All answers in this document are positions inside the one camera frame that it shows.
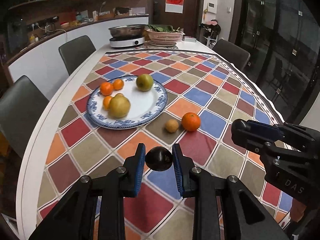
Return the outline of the large mandarin on plate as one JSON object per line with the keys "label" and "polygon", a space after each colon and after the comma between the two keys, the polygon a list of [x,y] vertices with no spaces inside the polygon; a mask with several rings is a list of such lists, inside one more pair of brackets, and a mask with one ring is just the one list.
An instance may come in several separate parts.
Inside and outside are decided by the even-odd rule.
{"label": "large mandarin on plate", "polygon": [[113,93],[114,87],[110,82],[103,82],[100,85],[100,93],[104,96],[109,96]]}

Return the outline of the near grey chair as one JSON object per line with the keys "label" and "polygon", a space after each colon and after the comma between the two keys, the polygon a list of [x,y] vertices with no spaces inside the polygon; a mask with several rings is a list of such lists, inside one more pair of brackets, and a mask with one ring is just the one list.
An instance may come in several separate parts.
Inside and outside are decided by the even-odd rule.
{"label": "near grey chair", "polygon": [[23,158],[32,132],[49,100],[29,77],[21,76],[1,97],[1,133]]}

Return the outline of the pink basket with greens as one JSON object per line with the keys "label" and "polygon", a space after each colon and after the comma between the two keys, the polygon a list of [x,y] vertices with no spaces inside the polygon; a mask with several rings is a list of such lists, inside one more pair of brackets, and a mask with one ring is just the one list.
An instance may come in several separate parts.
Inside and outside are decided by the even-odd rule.
{"label": "pink basket with greens", "polygon": [[182,41],[184,32],[182,29],[174,29],[172,25],[149,24],[146,32],[152,44],[156,46],[174,46]]}

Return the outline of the small mandarin on plate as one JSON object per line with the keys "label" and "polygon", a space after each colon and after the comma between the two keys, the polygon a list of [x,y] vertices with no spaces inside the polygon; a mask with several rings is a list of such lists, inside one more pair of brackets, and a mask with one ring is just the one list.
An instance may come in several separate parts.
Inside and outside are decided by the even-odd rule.
{"label": "small mandarin on plate", "polygon": [[114,90],[121,90],[124,87],[124,81],[122,79],[116,79],[112,83]]}

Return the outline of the small orange mandarin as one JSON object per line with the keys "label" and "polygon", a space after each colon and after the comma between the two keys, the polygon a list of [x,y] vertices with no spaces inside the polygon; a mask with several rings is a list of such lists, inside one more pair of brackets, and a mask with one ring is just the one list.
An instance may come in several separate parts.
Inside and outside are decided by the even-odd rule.
{"label": "small orange mandarin", "polygon": [[112,96],[108,95],[106,96],[104,99],[103,99],[103,107],[104,107],[104,110],[108,110],[109,108],[109,105],[110,105],[110,101],[112,100]]}

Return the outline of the yellow pear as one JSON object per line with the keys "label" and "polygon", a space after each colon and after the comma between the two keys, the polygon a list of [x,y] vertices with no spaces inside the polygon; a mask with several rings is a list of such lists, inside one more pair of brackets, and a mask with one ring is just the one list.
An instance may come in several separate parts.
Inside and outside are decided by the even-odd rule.
{"label": "yellow pear", "polygon": [[116,95],[110,100],[108,114],[113,118],[123,118],[127,116],[131,108],[131,103],[125,96]]}

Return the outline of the green yellow apple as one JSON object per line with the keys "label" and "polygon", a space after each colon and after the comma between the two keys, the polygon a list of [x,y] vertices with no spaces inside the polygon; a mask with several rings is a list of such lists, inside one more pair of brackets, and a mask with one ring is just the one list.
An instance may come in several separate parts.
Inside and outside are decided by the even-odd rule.
{"label": "green yellow apple", "polygon": [[153,86],[153,78],[149,74],[142,74],[137,77],[136,85],[140,91],[147,92]]}

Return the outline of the steel pot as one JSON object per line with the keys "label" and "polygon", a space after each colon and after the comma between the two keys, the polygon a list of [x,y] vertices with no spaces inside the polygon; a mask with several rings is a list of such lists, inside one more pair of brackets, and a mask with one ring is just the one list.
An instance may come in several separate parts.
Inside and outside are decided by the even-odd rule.
{"label": "steel pot", "polygon": [[122,25],[118,27],[112,27],[108,30],[113,38],[135,38],[142,37],[144,30],[146,28],[146,24],[130,24],[130,25]]}

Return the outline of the blue white porcelain plate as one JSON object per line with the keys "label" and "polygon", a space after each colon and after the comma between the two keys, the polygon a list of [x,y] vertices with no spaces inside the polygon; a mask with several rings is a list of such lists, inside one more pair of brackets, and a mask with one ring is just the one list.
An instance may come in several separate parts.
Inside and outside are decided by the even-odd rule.
{"label": "blue white porcelain plate", "polygon": [[125,75],[119,79],[124,82],[119,92],[131,104],[128,114],[121,118],[112,116],[104,107],[105,96],[97,88],[90,95],[86,106],[92,122],[107,129],[129,129],[147,124],[163,112],[168,103],[168,94],[161,83],[155,80],[151,89],[143,92],[136,86],[135,75]]}

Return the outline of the dark plum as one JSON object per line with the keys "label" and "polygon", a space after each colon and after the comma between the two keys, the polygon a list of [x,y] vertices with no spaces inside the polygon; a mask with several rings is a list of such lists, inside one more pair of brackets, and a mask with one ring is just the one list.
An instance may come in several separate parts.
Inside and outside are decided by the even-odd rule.
{"label": "dark plum", "polygon": [[156,146],[146,154],[145,163],[153,171],[166,171],[172,166],[172,153],[162,146]]}

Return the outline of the brown kiwi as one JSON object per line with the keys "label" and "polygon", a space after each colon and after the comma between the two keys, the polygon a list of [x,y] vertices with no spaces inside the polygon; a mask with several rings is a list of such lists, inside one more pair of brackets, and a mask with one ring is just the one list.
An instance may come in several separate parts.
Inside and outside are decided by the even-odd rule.
{"label": "brown kiwi", "polygon": [[165,123],[165,129],[169,133],[175,133],[179,129],[179,123],[175,119],[170,119]]}

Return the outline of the white induction cooker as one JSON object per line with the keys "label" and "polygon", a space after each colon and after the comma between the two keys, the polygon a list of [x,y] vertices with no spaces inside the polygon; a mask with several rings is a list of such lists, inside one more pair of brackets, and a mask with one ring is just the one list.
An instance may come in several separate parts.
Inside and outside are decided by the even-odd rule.
{"label": "white induction cooker", "polygon": [[145,38],[144,37],[137,37],[137,38],[111,38],[110,39],[110,46],[112,48],[129,48],[129,47],[136,47],[144,44]]}

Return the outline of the white kitchen counter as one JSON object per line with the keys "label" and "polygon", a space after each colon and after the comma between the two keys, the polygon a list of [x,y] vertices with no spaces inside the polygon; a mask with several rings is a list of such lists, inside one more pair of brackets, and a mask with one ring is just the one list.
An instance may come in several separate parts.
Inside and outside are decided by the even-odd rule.
{"label": "white kitchen counter", "polygon": [[12,85],[22,75],[26,75],[42,94],[50,100],[69,77],[59,53],[61,45],[67,41],[87,35],[95,48],[100,49],[109,43],[111,38],[109,28],[148,23],[148,15],[136,15],[92,22],[67,32],[57,32],[53,37],[29,46],[14,58],[11,63],[3,67],[8,83]]}

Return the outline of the far grey chair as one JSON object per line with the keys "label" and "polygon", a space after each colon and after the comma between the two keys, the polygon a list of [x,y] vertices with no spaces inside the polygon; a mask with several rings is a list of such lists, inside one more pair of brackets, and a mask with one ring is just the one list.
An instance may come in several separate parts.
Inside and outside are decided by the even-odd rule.
{"label": "far grey chair", "polygon": [[59,47],[60,56],[69,75],[95,51],[96,48],[87,35],[75,38]]}

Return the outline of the grey chair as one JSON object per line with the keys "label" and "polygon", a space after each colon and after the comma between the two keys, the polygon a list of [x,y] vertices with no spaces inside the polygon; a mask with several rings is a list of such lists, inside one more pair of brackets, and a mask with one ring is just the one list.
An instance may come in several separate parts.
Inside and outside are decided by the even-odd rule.
{"label": "grey chair", "polygon": [[29,77],[21,76],[1,97],[1,133],[23,158],[32,132],[49,100]]}
{"label": "grey chair", "polygon": [[251,57],[248,51],[224,39],[220,39],[216,42],[215,46],[213,46],[213,51],[218,53],[228,62],[234,64],[240,71],[244,70]]}
{"label": "grey chair", "polygon": [[69,75],[95,51],[96,48],[87,35],[75,38],[59,47],[60,56]]}

